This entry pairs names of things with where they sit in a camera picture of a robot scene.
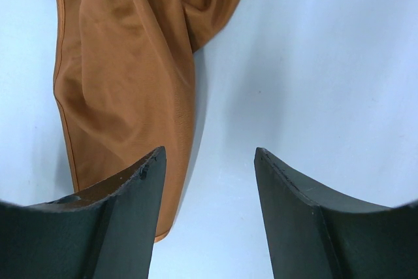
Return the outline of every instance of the brown cloth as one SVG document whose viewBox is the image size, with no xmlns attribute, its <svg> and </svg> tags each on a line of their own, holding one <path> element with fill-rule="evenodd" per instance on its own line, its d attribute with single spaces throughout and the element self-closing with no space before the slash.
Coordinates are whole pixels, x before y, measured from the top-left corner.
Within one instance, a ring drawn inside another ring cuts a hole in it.
<svg viewBox="0 0 418 279">
<path fill-rule="evenodd" d="M 157 146 L 167 175 L 156 240 L 169 232 L 193 140 L 193 52 L 239 0 L 57 0 L 54 93 L 74 189 L 130 166 Z"/>
</svg>

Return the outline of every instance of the garment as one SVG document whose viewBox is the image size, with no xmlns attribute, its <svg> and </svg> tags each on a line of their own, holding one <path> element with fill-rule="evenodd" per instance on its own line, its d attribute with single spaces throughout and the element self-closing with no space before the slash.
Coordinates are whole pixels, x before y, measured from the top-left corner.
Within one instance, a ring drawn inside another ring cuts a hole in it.
<svg viewBox="0 0 418 279">
<path fill-rule="evenodd" d="M 238 2 L 57 0 L 54 94 L 74 189 L 165 146 L 156 240 L 172 226 L 189 162 L 193 52 L 227 23 Z"/>
</svg>

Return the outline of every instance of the white surface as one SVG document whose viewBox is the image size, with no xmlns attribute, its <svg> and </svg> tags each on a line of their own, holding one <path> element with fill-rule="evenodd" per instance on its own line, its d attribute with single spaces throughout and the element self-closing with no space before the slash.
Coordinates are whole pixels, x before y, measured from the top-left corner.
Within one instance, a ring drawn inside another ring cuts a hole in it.
<svg viewBox="0 0 418 279">
<path fill-rule="evenodd" d="M 51 88 L 55 0 L 0 8 L 0 198 L 49 201 L 71 191 Z M 242 0 L 196 55 L 188 185 L 150 278 L 272 278 L 256 146 L 360 199 L 418 198 L 417 48 L 416 0 Z"/>
</svg>

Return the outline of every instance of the brown fabric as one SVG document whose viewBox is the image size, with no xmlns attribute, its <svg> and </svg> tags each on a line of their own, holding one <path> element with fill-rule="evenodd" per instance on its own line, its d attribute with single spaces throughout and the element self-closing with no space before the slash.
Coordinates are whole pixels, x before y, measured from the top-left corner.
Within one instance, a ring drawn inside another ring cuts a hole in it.
<svg viewBox="0 0 418 279">
<path fill-rule="evenodd" d="M 54 92 L 76 191 L 157 146 L 167 176 L 157 239 L 172 226 L 193 138 L 193 52 L 239 0 L 57 0 Z"/>
</svg>

